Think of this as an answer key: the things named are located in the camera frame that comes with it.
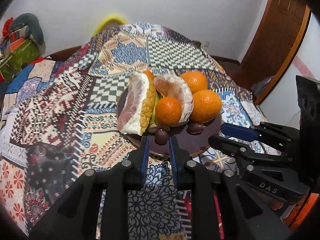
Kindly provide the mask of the red plastic bag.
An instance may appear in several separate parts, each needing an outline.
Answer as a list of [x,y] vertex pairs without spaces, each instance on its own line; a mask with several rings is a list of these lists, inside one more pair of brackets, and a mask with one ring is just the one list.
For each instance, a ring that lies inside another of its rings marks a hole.
[[2,35],[3,35],[3,37],[6,37],[7,35],[8,35],[8,33],[9,33],[9,29],[10,29],[10,25],[11,25],[11,23],[13,22],[13,20],[14,20],[14,18],[13,17],[11,17],[11,18],[9,18],[8,20],[6,20],[6,22],[5,22],[5,24],[4,24],[4,26],[3,26],[3,29],[2,29]]

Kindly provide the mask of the patchwork patterned tablecloth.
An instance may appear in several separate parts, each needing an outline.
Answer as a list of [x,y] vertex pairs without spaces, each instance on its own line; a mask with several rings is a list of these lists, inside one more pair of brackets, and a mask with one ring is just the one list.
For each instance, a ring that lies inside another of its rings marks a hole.
[[117,130],[116,107],[131,75],[198,70],[222,100],[224,122],[265,121],[252,93],[189,38],[150,23],[93,36],[65,62],[29,65],[5,95],[1,122],[1,205],[24,237],[89,168],[111,169],[133,144]]

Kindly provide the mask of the sugarcane piece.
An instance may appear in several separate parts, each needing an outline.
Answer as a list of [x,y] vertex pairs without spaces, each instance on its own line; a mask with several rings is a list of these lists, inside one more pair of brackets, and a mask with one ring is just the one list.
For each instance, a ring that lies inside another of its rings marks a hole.
[[156,122],[156,106],[157,106],[157,103],[159,102],[160,100],[160,97],[158,95],[158,93],[156,92],[155,94],[155,104],[153,106],[153,112],[152,112],[152,116],[150,118],[150,122],[149,122],[149,125],[148,125],[148,128],[147,128],[147,132],[148,133],[151,133],[151,134],[155,134],[158,130],[158,125],[157,125],[157,122]]

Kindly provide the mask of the dark purple plate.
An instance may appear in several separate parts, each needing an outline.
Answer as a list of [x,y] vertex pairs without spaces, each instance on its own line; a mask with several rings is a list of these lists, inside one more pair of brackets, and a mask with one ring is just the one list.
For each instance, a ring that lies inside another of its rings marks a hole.
[[[169,131],[169,136],[175,136],[178,145],[181,149],[186,150],[189,152],[190,156],[196,156],[198,154],[206,152],[209,148],[208,138],[211,135],[219,134],[220,127],[222,124],[221,114],[219,114],[216,118],[210,120],[207,123],[204,123],[204,131],[199,135],[191,135],[187,132],[188,125],[192,121],[189,120],[187,123],[181,126],[172,126]],[[155,134],[148,133],[147,131],[144,132],[144,136],[148,137],[150,142],[150,153],[161,156],[167,157],[169,155],[169,144],[166,145],[158,145],[155,143]]]

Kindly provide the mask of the large orange with sticker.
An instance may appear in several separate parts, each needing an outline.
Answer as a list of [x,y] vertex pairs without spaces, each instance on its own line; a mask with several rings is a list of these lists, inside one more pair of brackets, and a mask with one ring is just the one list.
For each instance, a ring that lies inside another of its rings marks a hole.
[[202,72],[197,70],[187,71],[181,74],[180,78],[182,78],[188,84],[192,94],[208,88],[207,78]]

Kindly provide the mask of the green storage box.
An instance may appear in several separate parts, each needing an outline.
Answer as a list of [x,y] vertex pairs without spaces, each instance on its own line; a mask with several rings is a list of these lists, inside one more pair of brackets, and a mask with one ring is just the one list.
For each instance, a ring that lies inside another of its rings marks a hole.
[[11,83],[23,68],[39,56],[37,45],[31,39],[26,39],[9,56],[1,60],[1,77],[6,83]]

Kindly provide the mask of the small tangerine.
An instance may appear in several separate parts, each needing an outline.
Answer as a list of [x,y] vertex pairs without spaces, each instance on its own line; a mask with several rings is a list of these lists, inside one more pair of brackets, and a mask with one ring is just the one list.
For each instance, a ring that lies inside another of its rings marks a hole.
[[155,118],[161,126],[174,126],[182,115],[180,102],[172,97],[163,97],[156,105]]
[[152,73],[151,71],[149,71],[149,70],[145,70],[143,73],[144,73],[145,75],[147,75],[148,78],[150,78],[151,80],[153,80],[153,79],[155,78],[154,75],[153,75],[153,73]]

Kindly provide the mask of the wooden door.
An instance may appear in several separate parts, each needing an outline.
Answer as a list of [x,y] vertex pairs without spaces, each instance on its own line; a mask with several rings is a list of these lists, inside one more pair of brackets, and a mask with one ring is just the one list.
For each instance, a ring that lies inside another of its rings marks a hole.
[[262,103],[276,87],[293,61],[305,36],[311,11],[305,0],[268,0],[259,27],[240,66],[247,80],[242,87],[267,81],[255,105]]

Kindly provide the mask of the peeled pomelo segment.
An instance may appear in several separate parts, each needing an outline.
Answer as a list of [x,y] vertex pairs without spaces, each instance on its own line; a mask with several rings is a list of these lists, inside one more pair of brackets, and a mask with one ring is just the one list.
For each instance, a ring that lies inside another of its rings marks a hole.
[[170,74],[156,75],[153,83],[163,97],[168,96],[179,101],[182,114],[175,126],[187,123],[194,109],[193,94],[188,84],[181,77]]

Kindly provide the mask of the pomelo piece with rind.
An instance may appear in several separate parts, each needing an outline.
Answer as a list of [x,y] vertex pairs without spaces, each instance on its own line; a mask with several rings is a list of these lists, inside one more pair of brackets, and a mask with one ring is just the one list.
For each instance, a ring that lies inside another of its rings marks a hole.
[[153,114],[155,98],[156,89],[152,79],[142,72],[135,72],[129,79],[124,107],[118,117],[118,131],[143,135]]

